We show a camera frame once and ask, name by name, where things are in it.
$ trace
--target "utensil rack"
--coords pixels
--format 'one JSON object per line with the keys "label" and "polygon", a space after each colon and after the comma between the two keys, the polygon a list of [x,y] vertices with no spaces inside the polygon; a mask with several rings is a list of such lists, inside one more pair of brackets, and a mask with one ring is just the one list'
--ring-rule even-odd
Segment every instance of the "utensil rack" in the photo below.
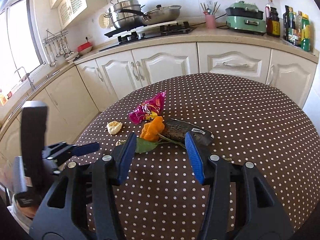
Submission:
{"label": "utensil rack", "polygon": [[67,30],[63,30],[61,32],[57,32],[55,34],[52,34],[49,29],[47,29],[47,37],[44,38],[42,40],[42,44],[43,45],[47,45],[53,41],[56,41],[57,39],[60,39],[62,38],[63,36],[65,36],[66,34],[68,34],[68,31]]}

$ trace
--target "round strainer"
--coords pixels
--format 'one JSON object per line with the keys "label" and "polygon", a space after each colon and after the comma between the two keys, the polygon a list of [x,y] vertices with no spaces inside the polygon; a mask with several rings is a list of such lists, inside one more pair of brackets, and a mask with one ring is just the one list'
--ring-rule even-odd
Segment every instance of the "round strainer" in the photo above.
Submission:
{"label": "round strainer", "polygon": [[105,17],[106,15],[106,13],[103,13],[99,16],[99,25],[102,29],[110,27],[110,18]]}

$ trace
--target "pink cup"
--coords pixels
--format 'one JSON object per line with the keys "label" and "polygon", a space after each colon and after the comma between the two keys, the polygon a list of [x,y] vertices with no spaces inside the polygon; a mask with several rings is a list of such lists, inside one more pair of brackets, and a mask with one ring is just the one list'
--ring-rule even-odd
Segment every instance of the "pink cup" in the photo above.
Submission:
{"label": "pink cup", "polygon": [[209,29],[215,29],[217,26],[216,26],[216,17],[215,15],[206,15],[205,16],[205,23],[207,25],[207,28]]}

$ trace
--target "gas stove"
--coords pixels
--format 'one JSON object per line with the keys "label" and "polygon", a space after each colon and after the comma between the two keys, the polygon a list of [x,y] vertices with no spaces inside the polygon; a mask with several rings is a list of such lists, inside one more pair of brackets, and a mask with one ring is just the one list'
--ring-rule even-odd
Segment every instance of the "gas stove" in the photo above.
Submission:
{"label": "gas stove", "polygon": [[139,42],[151,38],[159,38],[177,34],[186,34],[190,33],[194,29],[195,28],[190,27],[189,22],[170,22],[158,25],[150,25],[146,27],[139,27],[133,30],[118,29],[105,34],[110,38],[118,34],[118,42],[110,44],[106,48],[99,51],[104,51],[124,44]]}

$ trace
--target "stainless steel pot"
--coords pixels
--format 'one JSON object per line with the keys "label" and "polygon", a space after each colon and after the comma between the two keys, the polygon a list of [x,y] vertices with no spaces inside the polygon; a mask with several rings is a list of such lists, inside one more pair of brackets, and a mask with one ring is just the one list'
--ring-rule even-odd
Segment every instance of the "stainless steel pot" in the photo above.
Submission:
{"label": "stainless steel pot", "polygon": [[111,21],[116,29],[120,28],[136,28],[142,26],[141,17],[136,13],[120,12],[121,9],[132,10],[134,12],[141,12],[141,6],[137,0],[127,0],[118,2],[109,8],[109,14],[107,17],[111,18]]}
{"label": "stainless steel pot", "polygon": [[141,17],[140,20],[144,25],[153,25],[158,23],[175,21],[176,19],[178,19],[180,15],[180,5],[173,5],[167,7],[157,5],[156,7],[156,9],[146,13],[142,13],[141,10],[135,11],[127,8],[118,10],[118,13],[131,13],[139,15]]}

